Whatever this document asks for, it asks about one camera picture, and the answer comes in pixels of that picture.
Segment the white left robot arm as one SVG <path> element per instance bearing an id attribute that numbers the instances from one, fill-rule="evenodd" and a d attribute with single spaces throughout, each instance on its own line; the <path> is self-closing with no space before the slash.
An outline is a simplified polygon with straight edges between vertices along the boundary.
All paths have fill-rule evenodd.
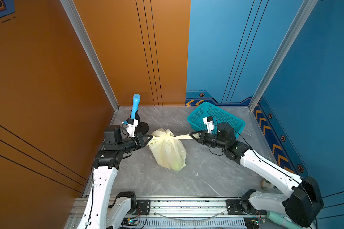
<path id="1" fill-rule="evenodd" d="M 79 229 L 118 229 L 128 213 L 137 208 L 133 191 L 121 192 L 116 196 L 111 210 L 110 194 L 124 154 L 144 148 L 153 136 L 136 133 L 134 137 L 123 138 L 120 125 L 108 126 L 104 132 L 104 147 L 92 165 L 92 187 Z"/>

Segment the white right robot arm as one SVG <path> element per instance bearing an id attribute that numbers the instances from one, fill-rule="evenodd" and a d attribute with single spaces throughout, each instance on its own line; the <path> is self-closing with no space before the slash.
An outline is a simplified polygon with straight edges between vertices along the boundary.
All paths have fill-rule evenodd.
<path id="1" fill-rule="evenodd" d="M 256 172 L 282 192 L 282 196 L 275 198 L 252 189 L 241 198 L 244 211 L 252 213 L 254 210 L 265 210 L 286 214 L 305 228 L 312 223 L 317 224 L 317 215 L 324 207 L 324 202 L 316 179 L 301 177 L 279 167 L 257 153 L 248 143 L 238 141 L 235 133 L 229 123 L 219 123 L 216 134 L 202 130 L 189 135 L 202 145 L 220 148 L 228 159 Z"/>

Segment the yellow printed plastic bag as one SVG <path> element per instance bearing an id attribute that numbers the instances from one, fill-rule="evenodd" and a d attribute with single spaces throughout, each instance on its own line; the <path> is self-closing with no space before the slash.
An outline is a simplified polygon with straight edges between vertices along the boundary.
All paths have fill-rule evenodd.
<path id="1" fill-rule="evenodd" d="M 189 134 L 175 136 L 170 129 L 161 128 L 152 132 L 152 137 L 147 145 L 159 166 L 176 172 L 186 166 L 187 152 L 181 141 L 192 140 Z"/>

